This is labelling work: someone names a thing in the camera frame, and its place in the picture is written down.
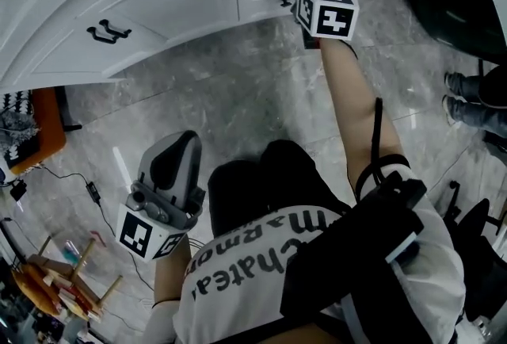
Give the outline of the black power adapter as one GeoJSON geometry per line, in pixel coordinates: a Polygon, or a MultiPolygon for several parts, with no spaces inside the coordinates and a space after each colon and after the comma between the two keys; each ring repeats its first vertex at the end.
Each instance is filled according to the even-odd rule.
{"type": "Polygon", "coordinates": [[[93,182],[87,182],[86,183],[86,190],[88,194],[90,195],[90,198],[92,201],[97,205],[101,206],[101,195],[99,194],[97,187],[93,182]]]}

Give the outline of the person's white printed shirt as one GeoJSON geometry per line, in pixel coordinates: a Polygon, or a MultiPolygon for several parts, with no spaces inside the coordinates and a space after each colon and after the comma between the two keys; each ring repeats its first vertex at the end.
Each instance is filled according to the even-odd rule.
{"type": "MultiPolygon", "coordinates": [[[[416,240],[419,254],[407,260],[408,265],[400,259],[393,270],[432,343],[447,344],[465,302],[463,263],[427,197],[415,212],[424,225],[416,240]]],[[[239,343],[243,333],[248,339],[261,334],[259,342],[354,343],[346,318],[352,311],[348,302],[345,313],[337,302],[307,328],[282,328],[280,314],[289,254],[340,218],[326,208],[293,206],[215,237],[191,258],[181,300],[153,308],[143,343],[212,344],[229,338],[239,343]]]]}

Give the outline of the wooden stool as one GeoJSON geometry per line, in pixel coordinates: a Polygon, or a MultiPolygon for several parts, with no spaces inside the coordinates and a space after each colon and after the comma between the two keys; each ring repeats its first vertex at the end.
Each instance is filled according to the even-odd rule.
{"type": "MultiPolygon", "coordinates": [[[[91,252],[96,244],[96,239],[91,238],[89,240],[85,250],[78,257],[78,261],[75,265],[67,264],[64,262],[58,262],[56,260],[52,260],[50,258],[43,256],[44,249],[50,241],[51,241],[51,238],[48,237],[46,242],[44,243],[44,246],[40,249],[39,253],[30,255],[27,260],[27,263],[38,266],[45,273],[44,282],[47,285],[52,285],[53,278],[54,278],[55,274],[66,277],[67,279],[69,279],[71,281],[74,281],[77,277],[81,278],[80,273],[83,271],[83,268],[86,265],[87,260],[89,259],[89,256],[91,255],[91,252]]],[[[102,306],[103,314],[104,314],[104,310],[105,310],[106,301],[112,295],[112,293],[118,288],[118,286],[120,285],[122,280],[123,280],[123,276],[119,275],[116,278],[116,280],[108,287],[108,289],[105,291],[105,293],[101,296],[98,296],[101,299],[101,306],[102,306]]],[[[67,306],[62,301],[60,301],[60,304],[67,308],[67,306]]]]}

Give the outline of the black shoulder pack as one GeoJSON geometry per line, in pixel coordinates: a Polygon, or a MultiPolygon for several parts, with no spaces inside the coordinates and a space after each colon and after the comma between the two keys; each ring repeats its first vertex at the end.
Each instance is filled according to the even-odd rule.
{"type": "Polygon", "coordinates": [[[368,271],[389,266],[410,247],[423,224],[414,211],[426,188],[389,174],[350,212],[288,261],[280,312],[313,315],[350,294],[368,271]]]}

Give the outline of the striped black-white blanket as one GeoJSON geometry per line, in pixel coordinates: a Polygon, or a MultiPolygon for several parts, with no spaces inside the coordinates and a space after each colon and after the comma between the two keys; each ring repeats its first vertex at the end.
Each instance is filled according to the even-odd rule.
{"type": "MultiPolygon", "coordinates": [[[[33,97],[31,90],[18,91],[0,95],[0,112],[2,110],[11,110],[17,113],[23,113],[33,116],[35,109],[33,107],[33,97]]],[[[0,149],[0,155],[4,158],[6,165],[13,168],[20,162],[35,154],[39,150],[39,141],[37,135],[28,141],[25,141],[18,147],[0,149]]]]}

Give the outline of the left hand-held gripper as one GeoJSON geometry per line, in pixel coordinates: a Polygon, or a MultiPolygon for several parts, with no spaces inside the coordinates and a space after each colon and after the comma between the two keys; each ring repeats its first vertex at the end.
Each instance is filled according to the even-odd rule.
{"type": "Polygon", "coordinates": [[[144,152],[139,164],[144,184],[132,184],[116,226],[116,241],[134,257],[144,262],[164,258],[196,226],[205,197],[197,187],[201,151],[199,136],[184,131],[144,152]]]}

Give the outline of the orange sofa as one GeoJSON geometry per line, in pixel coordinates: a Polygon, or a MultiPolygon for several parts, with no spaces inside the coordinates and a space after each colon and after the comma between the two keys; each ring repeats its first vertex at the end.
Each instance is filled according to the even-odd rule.
{"type": "Polygon", "coordinates": [[[62,150],[67,141],[60,119],[55,90],[53,88],[34,90],[32,97],[35,121],[40,128],[37,133],[39,150],[13,168],[9,168],[4,158],[0,156],[0,171],[3,172],[4,182],[11,182],[25,171],[62,150]]]}

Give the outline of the person's left forearm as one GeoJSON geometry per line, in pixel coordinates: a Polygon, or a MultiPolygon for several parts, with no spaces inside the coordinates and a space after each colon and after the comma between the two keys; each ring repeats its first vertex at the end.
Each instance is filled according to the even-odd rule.
{"type": "Polygon", "coordinates": [[[185,272],[191,258],[189,237],[185,235],[170,255],[157,260],[153,308],[160,303],[181,300],[185,272]]]}

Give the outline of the black plug block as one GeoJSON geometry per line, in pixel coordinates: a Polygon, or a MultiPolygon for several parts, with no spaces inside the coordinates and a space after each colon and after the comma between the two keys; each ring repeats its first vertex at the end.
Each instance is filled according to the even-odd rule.
{"type": "Polygon", "coordinates": [[[16,202],[26,194],[26,191],[27,185],[23,180],[18,180],[11,184],[10,195],[16,202]]]}

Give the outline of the person's black trousers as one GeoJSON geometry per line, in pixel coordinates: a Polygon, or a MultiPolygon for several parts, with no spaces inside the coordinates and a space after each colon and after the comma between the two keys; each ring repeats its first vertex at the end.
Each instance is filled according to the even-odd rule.
{"type": "Polygon", "coordinates": [[[208,198],[214,237],[282,208],[317,206],[339,215],[349,209],[332,193],[309,154],[291,140],[272,141],[257,159],[215,168],[208,198]]]}

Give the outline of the person's right forearm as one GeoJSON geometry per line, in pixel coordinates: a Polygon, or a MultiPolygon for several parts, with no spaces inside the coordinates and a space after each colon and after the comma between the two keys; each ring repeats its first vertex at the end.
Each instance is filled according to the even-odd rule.
{"type": "Polygon", "coordinates": [[[347,44],[321,39],[319,45],[345,149],[349,183],[356,192],[358,179],[371,162],[376,97],[347,44]]]}

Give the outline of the black equipment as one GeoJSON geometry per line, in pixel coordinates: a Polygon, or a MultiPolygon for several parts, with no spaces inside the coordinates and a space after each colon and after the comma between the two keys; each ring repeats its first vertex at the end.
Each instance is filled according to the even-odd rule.
{"type": "Polygon", "coordinates": [[[60,344],[64,325],[19,292],[0,286],[0,344],[60,344]]]}

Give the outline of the red book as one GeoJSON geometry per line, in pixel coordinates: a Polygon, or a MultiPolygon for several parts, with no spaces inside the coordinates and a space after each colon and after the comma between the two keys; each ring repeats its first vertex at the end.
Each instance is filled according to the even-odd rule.
{"type": "Polygon", "coordinates": [[[103,316],[101,299],[80,277],[71,281],[55,274],[52,284],[59,290],[60,300],[72,313],[85,321],[101,322],[103,316]]]}

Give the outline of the grey knitted cloth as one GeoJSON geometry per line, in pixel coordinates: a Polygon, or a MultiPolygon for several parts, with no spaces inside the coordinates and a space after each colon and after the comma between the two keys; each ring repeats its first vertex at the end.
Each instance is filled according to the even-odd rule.
{"type": "Polygon", "coordinates": [[[18,147],[39,132],[33,116],[11,110],[0,112],[0,149],[18,147]]]}

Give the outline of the orange cushion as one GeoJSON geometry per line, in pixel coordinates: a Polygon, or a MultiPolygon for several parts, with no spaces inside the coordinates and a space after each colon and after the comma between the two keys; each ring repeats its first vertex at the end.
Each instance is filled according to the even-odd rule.
{"type": "Polygon", "coordinates": [[[13,279],[21,292],[43,313],[58,316],[59,292],[44,282],[45,273],[36,265],[21,264],[21,270],[11,270],[13,279]]]}

